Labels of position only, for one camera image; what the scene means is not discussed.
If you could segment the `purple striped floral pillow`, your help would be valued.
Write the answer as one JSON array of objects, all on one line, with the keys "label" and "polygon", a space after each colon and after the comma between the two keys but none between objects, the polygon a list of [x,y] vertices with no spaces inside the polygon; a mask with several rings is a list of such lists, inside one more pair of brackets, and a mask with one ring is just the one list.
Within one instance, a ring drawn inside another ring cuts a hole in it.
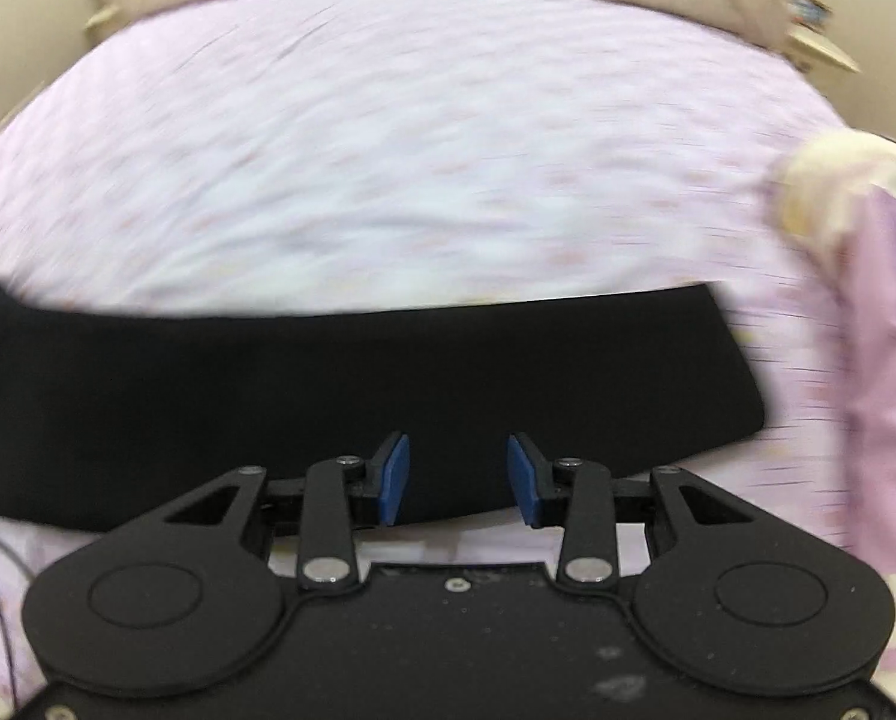
[{"label": "purple striped floral pillow", "polygon": [[[896,603],[896,143],[825,130],[775,172],[777,224],[841,305],[848,544]],[[876,681],[896,700],[896,623]]]}]

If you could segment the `right cream nightstand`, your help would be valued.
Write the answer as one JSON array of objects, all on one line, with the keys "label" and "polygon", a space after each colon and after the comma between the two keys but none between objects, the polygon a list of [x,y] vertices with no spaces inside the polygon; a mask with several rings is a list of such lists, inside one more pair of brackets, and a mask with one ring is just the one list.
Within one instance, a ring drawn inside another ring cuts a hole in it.
[{"label": "right cream nightstand", "polygon": [[802,25],[790,26],[781,54],[802,73],[809,73],[817,64],[853,75],[861,71],[858,62],[832,39]]}]

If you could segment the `black pants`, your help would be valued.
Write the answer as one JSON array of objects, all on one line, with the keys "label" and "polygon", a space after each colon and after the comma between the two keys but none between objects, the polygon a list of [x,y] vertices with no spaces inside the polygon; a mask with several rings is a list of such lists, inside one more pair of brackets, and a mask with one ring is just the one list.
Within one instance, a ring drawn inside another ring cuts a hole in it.
[{"label": "black pants", "polygon": [[0,287],[0,517],[106,532],[245,465],[411,442],[399,516],[512,504],[505,445],[614,475],[736,444],[768,408],[704,284],[290,317],[131,317]]}]

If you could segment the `right framed photo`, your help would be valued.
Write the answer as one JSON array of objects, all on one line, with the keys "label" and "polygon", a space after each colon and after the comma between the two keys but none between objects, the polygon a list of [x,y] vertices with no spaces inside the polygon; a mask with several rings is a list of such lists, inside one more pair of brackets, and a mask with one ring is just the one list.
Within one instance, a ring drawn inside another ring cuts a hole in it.
[{"label": "right framed photo", "polygon": [[791,20],[817,34],[825,34],[832,20],[832,9],[822,0],[786,0]]}]

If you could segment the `purple patterned bed sheet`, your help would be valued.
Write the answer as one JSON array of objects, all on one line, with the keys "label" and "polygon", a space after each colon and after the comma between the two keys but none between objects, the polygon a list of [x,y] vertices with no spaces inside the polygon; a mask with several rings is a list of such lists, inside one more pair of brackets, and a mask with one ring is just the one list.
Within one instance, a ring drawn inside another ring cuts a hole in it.
[{"label": "purple patterned bed sheet", "polygon": [[110,37],[0,132],[27,301],[288,314],[718,284],[772,421],[697,461],[845,541],[840,312],[773,169],[840,125],[738,37],[598,0],[214,0]]}]

